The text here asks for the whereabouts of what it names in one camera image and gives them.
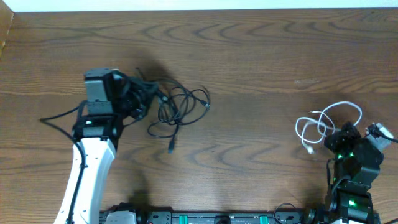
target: white background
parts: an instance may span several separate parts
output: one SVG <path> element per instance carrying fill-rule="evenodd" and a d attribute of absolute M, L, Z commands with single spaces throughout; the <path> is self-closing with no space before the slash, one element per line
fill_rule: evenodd
<path fill-rule="evenodd" d="M 4 0 L 14 12 L 398 7 L 398 0 Z"/>

